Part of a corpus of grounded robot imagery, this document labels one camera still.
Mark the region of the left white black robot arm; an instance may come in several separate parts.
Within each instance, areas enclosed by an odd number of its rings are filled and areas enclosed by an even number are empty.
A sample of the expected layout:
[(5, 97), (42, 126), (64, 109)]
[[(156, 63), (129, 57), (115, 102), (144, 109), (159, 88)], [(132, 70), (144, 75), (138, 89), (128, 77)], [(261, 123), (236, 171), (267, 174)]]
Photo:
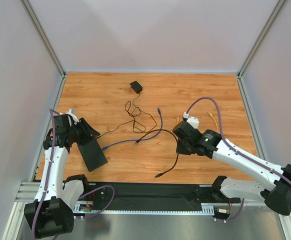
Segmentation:
[(24, 208), (33, 239), (70, 233), (74, 228), (73, 210), (89, 187), (84, 175), (63, 181), (72, 145), (77, 144), (88, 171), (107, 163), (96, 139), (100, 133), (84, 118), (77, 118), (73, 109), (66, 113), (51, 110), (50, 114), (52, 128), (43, 141), (45, 162), (40, 186), (34, 201)]

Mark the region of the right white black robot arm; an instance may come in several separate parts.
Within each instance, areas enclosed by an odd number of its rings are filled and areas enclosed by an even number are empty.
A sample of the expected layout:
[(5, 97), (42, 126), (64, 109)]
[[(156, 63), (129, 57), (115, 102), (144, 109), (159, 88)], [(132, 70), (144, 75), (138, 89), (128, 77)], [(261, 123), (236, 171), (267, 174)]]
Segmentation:
[(213, 187), (227, 198), (241, 198), (265, 203), (274, 212), (291, 213), (291, 164), (280, 166), (263, 160), (235, 146), (214, 130), (201, 133), (197, 124), (178, 123), (173, 133), (178, 138), (179, 154), (205, 156), (226, 163), (253, 180), (218, 176)]

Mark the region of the black network switch box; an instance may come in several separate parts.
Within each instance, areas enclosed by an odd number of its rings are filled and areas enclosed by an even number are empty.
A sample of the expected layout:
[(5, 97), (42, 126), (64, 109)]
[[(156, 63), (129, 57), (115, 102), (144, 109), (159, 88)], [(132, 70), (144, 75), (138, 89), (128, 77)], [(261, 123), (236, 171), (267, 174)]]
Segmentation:
[(85, 144), (78, 144), (77, 146), (89, 172), (92, 172), (108, 163), (98, 141), (95, 138), (92, 138)]

